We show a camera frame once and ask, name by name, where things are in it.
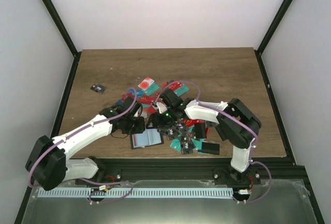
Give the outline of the black leather card holder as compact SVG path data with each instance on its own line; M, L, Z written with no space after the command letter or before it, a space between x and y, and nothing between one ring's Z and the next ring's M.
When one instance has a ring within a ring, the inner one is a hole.
M130 136L131 148L146 148L155 145L164 144L163 135L157 129L148 128L143 133L137 133Z

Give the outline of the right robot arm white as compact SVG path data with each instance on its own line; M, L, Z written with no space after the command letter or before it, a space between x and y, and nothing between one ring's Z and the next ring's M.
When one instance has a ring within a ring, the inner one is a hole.
M152 106L156 108L156 112L150 115L146 125L162 132L179 128L185 120L197 120L195 135L203 137L206 127L201 125L213 124L220 138L233 145L229 168L231 181L242 184L248 178L252 149L258 140L262 124L243 102L237 98L229 102L182 99L171 89L167 89L158 96Z

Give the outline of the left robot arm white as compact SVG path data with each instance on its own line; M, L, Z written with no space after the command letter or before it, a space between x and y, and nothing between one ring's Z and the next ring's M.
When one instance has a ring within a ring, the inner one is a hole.
M64 181L76 179L102 185L106 178L104 164L93 156L83 159L73 156L118 130L127 135L143 133L142 111L141 103L128 96L121 104L102 109L90 121L68 133L38 138L25 165L28 186L52 190Z

